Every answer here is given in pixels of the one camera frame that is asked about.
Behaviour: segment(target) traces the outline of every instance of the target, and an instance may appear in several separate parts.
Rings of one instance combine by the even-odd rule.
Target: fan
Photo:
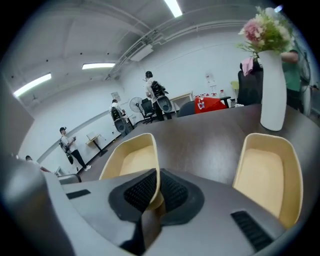
[[[137,112],[137,113],[141,113],[143,112],[143,110],[141,109],[141,104],[142,104],[142,98],[140,97],[134,97],[129,105],[130,105],[130,109],[133,111],[133,112]]]

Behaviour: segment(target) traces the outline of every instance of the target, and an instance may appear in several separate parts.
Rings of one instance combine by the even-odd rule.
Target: person in green shirt
[[[296,46],[288,52],[281,53],[282,69],[286,84],[286,104],[298,110],[302,108],[300,101],[299,53]]]

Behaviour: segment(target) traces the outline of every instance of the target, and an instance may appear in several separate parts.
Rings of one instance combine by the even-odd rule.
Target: pink cloth
[[[248,75],[252,69],[254,68],[254,58],[245,58],[242,62],[242,71],[243,75],[246,76]]]

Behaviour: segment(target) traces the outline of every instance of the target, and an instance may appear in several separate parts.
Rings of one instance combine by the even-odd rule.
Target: desk
[[[90,143],[93,143],[93,144],[99,149],[99,151],[100,151],[99,155],[100,155],[100,157],[101,157],[101,156],[102,156],[104,153],[106,153],[108,150],[102,150],[102,149],[99,147],[98,143],[96,142],[96,139],[97,139],[99,136],[101,136],[101,134],[98,134],[98,135],[94,136],[92,139],[89,139],[85,144],[89,145]]]
[[[187,102],[192,102],[193,100],[194,99],[192,96],[192,91],[170,99],[172,106],[174,108],[174,112],[176,113],[177,113],[177,110],[179,110],[183,104]]]
[[[124,140],[143,133],[156,140],[159,165],[232,185],[245,137],[251,133],[281,136],[295,148],[303,175],[301,218],[312,209],[320,188],[320,128],[303,114],[287,107],[281,131],[260,124],[261,105],[234,107],[140,125]],[[100,160],[107,159],[123,139]]]

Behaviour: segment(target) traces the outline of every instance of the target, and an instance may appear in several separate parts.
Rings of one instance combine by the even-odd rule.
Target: black pants
[[[300,100],[300,91],[286,89],[286,104],[302,113],[304,111]]]
[[[156,117],[158,118],[159,121],[164,121],[164,116],[162,115],[162,110],[158,105],[158,102],[153,103],[153,108],[154,108],[154,112],[156,114]],[[170,113],[164,113],[166,116],[166,119],[172,119],[171,114]]]
[[[78,160],[79,164],[83,167],[83,169],[85,169],[87,167],[87,165],[85,164],[85,162],[83,161],[78,149],[76,149],[75,151],[71,152],[71,155]]]

